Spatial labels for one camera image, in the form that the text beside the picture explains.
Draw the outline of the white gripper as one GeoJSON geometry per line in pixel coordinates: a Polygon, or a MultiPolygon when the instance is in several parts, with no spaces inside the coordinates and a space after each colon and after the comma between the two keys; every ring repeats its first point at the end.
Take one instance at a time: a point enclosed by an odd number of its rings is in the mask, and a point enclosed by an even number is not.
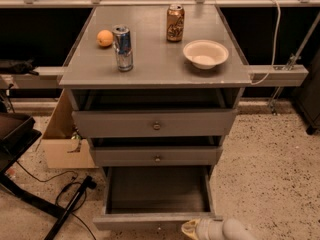
{"type": "Polygon", "coordinates": [[[222,222],[211,219],[192,219],[181,226],[191,240],[224,240],[222,222]]]}

